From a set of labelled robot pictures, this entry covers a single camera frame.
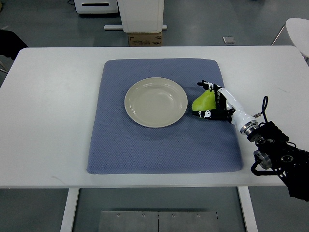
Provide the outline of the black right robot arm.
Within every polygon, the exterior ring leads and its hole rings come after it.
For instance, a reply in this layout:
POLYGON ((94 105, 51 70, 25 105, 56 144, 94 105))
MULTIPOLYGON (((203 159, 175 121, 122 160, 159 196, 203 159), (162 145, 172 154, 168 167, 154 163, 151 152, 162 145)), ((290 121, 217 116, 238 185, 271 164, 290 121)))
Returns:
POLYGON ((309 200, 309 153, 296 147, 272 121, 266 117, 268 96, 264 96, 260 114, 264 122, 247 136, 254 142, 254 163, 251 172, 256 176, 276 175, 287 186, 290 197, 309 200))

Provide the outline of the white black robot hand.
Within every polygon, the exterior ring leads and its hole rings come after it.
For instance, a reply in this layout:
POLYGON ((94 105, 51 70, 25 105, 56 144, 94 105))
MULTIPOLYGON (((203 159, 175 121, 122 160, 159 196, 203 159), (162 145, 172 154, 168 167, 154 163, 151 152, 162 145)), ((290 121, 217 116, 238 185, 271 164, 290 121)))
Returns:
POLYGON ((241 134, 246 135, 258 128, 256 119, 244 111, 242 105, 226 88, 205 80, 198 82, 197 85, 214 95, 212 101, 215 107, 210 109, 204 106, 200 110, 193 107, 192 115, 207 120, 226 120, 235 125, 241 134))

